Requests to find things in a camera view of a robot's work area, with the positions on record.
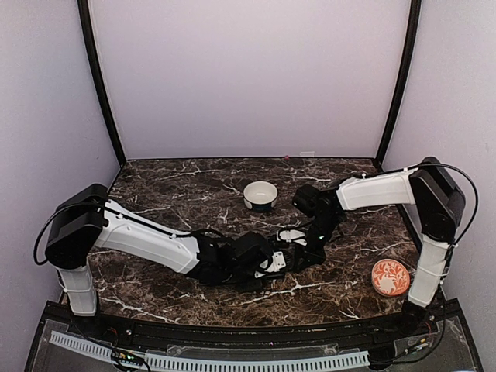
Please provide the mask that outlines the white and navy bowl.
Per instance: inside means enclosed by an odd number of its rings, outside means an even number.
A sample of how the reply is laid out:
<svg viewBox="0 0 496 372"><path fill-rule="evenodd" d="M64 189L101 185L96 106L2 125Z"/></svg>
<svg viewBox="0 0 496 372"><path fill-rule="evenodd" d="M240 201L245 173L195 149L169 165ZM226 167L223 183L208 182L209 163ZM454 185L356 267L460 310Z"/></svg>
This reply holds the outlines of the white and navy bowl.
<svg viewBox="0 0 496 372"><path fill-rule="evenodd" d="M278 190L267 181L254 181L243 189L244 205L252 212L269 212L277 201Z"/></svg>

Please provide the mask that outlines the black corner post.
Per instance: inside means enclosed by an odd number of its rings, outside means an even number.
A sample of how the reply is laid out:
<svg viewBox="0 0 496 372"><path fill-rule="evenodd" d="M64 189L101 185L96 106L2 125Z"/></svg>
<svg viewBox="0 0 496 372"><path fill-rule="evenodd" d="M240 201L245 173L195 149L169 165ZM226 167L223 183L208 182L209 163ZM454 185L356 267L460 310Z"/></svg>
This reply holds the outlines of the black corner post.
<svg viewBox="0 0 496 372"><path fill-rule="evenodd" d="M117 125L112 114L108 93L106 90L102 68L98 58L98 51L96 46L95 32L91 21L90 4L87 0L77 0L77 8L81 24L81 31L84 40L84 47L88 58L88 64L95 87L98 103L101 109L102 117L104 119L105 128L108 137L112 144L112 149L120 167L127 163L126 155L119 138Z"/></svg>
<svg viewBox="0 0 496 372"><path fill-rule="evenodd" d="M394 128L398 120L401 103L404 97L409 71L412 64L413 53L415 49L415 41L419 28L419 20L422 9L422 0L411 0L408 13L407 28L405 32L405 41L402 48L401 60L398 68L398 76L396 78L393 95L391 98L390 108L384 124L381 140L377 148L374 158L374 165L377 169L381 169L391 144L391 139L394 133Z"/></svg>

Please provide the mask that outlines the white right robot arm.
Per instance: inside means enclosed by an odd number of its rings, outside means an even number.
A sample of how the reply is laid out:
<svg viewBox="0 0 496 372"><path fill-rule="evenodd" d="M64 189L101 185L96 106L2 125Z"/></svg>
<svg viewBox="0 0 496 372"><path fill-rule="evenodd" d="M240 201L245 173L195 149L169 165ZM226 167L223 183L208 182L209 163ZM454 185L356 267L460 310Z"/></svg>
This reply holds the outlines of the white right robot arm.
<svg viewBox="0 0 496 372"><path fill-rule="evenodd" d="M292 205L309 217L309 227L294 248L293 269L300 272L326 260L325 246L345 220L346 213L382 205L413 205L422 242L414 281L408 292L409 307L395 320L396 330L412 336L425 324L425 313L466 229L461 229L466 197L450 172L466 173L436 157L377 174L352 174L332 181L326 189L310 184L299 187Z"/></svg>

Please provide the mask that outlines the orange patterned round dish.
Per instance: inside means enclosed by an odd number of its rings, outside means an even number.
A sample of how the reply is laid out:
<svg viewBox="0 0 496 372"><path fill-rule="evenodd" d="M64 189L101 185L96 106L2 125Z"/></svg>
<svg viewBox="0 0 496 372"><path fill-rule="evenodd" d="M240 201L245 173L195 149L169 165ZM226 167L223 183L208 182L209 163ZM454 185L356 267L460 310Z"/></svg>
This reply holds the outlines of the orange patterned round dish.
<svg viewBox="0 0 496 372"><path fill-rule="evenodd" d="M406 293L410 287L410 275L406 267L392 259L375 263L371 271L375 291L384 297L396 297Z"/></svg>

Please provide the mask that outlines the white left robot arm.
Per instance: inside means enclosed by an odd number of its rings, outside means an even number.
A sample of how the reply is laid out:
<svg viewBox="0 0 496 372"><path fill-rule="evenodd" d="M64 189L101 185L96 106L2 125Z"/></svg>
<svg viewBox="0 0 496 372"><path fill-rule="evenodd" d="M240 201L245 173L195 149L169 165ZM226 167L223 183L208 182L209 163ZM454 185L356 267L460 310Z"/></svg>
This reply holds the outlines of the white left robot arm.
<svg viewBox="0 0 496 372"><path fill-rule="evenodd" d="M258 285L286 267L284 255L262 235L238 239L214 229L182 232L152 222L109 199L107 188L92 184L59 205L40 231L47 235L38 266L56 267L71 311L93 338L109 332L98 312L88 254L94 247L117 250L161 264L204 285Z"/></svg>

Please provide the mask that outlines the black front rail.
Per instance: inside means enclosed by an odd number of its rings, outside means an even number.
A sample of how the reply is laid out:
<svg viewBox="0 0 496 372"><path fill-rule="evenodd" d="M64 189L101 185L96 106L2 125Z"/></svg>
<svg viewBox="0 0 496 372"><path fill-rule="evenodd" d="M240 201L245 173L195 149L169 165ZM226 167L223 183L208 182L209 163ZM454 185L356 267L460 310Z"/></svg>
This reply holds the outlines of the black front rail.
<svg viewBox="0 0 496 372"><path fill-rule="evenodd" d="M473 341L467 321L457 299L446 302L446 330L444 339ZM398 330L400 313L383 315L376 318L331 322L316 325L297 325L281 327L215 327L201 325L175 325L163 322L151 322L139 319L123 318L115 315L101 314L97 317L100 329L108 327L118 335L108 334L110 340L117 337L118 346L128 346L132 350L165 350L167 346L227 346L234 348L268 349L270 347L303 347L318 344L337 343L341 348L359 347L372 349L392 346L392 343L404 335ZM69 326L69 308L56 302L48 301L38 323L30 352L42 345L43 331L48 331L48 320L61 322L62 328Z"/></svg>

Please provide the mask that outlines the black right corner post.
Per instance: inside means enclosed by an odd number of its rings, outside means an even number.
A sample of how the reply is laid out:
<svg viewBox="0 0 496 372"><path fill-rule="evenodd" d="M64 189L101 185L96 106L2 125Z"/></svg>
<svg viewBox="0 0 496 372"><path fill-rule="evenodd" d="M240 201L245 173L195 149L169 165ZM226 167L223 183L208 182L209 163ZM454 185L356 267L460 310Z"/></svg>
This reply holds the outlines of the black right corner post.
<svg viewBox="0 0 496 372"><path fill-rule="evenodd" d="M401 103L404 97L409 71L412 64L413 53L415 49L415 41L419 28L419 20L422 9L422 0L411 0L408 13L407 28L405 32L405 41L402 48L401 60L398 68L398 76L396 78L393 95L391 98L390 108L384 124L381 140L377 148L374 158L374 165L377 169L381 169L391 144L391 139L394 133L394 128L398 120Z"/></svg>

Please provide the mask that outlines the black left corner post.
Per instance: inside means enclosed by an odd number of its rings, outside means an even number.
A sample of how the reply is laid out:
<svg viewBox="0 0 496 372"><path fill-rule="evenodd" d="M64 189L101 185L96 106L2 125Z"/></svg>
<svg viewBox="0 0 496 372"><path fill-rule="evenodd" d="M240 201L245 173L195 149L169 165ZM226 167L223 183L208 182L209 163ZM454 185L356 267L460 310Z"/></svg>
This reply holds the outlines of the black left corner post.
<svg viewBox="0 0 496 372"><path fill-rule="evenodd" d="M88 58L88 64L95 87L98 103L101 109L102 117L104 119L105 128L108 137L112 144L112 149L120 167L127 163L126 155L119 138L117 125L112 114L108 93L106 90L102 68L98 58L98 51L96 46L95 32L91 21L90 4L87 0L77 0L77 8L81 24L81 31L84 40L84 47Z"/></svg>

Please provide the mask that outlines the black zippered tool case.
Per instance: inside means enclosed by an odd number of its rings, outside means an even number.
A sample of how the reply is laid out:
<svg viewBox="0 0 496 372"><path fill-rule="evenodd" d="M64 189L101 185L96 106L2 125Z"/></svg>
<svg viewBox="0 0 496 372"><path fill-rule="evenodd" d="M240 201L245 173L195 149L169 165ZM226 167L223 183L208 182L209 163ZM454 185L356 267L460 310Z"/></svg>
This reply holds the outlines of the black zippered tool case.
<svg viewBox="0 0 496 372"><path fill-rule="evenodd" d="M250 248L237 259L232 275L234 288L241 293L261 291L268 281L284 278L295 267L296 248L305 246L304 239L269 239L267 245Z"/></svg>

